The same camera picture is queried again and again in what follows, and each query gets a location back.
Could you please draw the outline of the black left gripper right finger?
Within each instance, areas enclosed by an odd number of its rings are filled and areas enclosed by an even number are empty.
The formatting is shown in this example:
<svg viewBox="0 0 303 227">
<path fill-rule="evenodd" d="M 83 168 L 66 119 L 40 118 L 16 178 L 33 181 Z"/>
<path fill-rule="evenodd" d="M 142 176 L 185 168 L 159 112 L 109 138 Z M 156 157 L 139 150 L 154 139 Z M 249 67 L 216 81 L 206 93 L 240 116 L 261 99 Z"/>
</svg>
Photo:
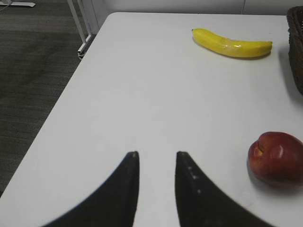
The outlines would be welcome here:
<svg viewBox="0 0 303 227">
<path fill-rule="evenodd" d="M 268 227 L 220 190 L 184 151 L 177 152 L 175 198 L 182 227 Z"/>
</svg>

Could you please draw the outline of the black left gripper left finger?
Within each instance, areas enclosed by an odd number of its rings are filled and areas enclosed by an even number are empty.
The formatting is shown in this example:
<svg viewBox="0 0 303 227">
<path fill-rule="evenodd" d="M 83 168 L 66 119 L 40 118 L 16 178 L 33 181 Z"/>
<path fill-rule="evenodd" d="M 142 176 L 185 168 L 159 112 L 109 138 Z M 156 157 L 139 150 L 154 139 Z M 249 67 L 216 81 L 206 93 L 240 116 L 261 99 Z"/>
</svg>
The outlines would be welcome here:
<svg viewBox="0 0 303 227">
<path fill-rule="evenodd" d="M 128 152 L 89 197 L 47 227 L 132 227 L 139 195 L 140 162 Z"/>
</svg>

